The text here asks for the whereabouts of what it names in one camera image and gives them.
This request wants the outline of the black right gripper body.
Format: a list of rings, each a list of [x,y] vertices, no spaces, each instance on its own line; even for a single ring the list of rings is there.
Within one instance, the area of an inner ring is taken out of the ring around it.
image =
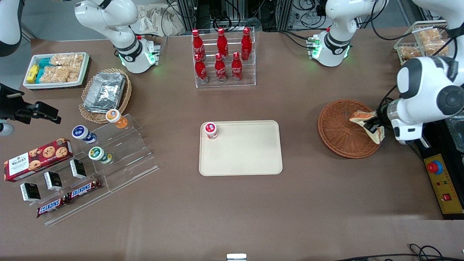
[[[17,116],[17,111],[26,107],[22,96],[23,91],[15,90],[0,84],[0,118],[1,120],[14,120],[25,122],[23,117]]]

